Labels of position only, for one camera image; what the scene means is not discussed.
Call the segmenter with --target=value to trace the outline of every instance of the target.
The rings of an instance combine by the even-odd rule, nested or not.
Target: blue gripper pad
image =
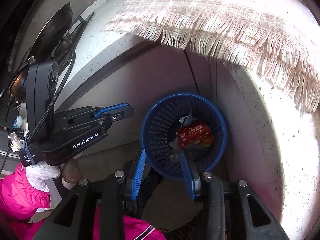
[[[180,153],[180,164],[182,168],[183,179],[187,187],[188,196],[192,201],[194,201],[196,198],[195,180],[183,151]]]
[[[139,194],[145,164],[146,164],[146,150],[142,149],[140,158],[137,163],[137,168],[136,168],[134,177],[132,179],[132,188],[131,188],[132,191],[130,195],[131,200],[136,200]]]

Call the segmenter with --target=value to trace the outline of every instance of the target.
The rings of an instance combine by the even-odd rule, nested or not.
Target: fringed tablecloth
[[[128,0],[105,30],[225,59],[256,71],[315,111],[320,27],[300,0]]]

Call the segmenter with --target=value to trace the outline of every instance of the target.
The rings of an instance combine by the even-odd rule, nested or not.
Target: perforated basket wall
[[[221,159],[226,147],[227,131],[223,117],[208,99],[192,93],[177,93],[161,99],[147,113],[140,134],[141,147],[146,150],[150,165],[169,179],[183,179],[179,162],[169,159],[168,142],[176,137],[179,118],[187,116],[190,103],[194,118],[204,118],[214,136],[214,145],[205,157],[198,159],[200,172],[210,171]]]

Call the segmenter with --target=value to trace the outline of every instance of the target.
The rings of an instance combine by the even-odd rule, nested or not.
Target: floor
[[[97,181],[121,170],[124,163],[134,159],[140,151],[140,141],[135,141],[82,156],[78,164],[84,178]],[[223,180],[229,180],[224,158],[212,173]],[[164,179],[149,199],[142,219],[157,228],[171,231],[189,222],[201,209],[201,203],[193,203],[188,198],[183,181]]]

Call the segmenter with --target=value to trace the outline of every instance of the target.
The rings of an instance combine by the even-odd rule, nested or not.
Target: red wrapper
[[[193,143],[195,140],[200,141],[212,134],[210,127],[205,125],[202,120],[193,121],[190,126],[179,128],[176,132],[180,148]]]

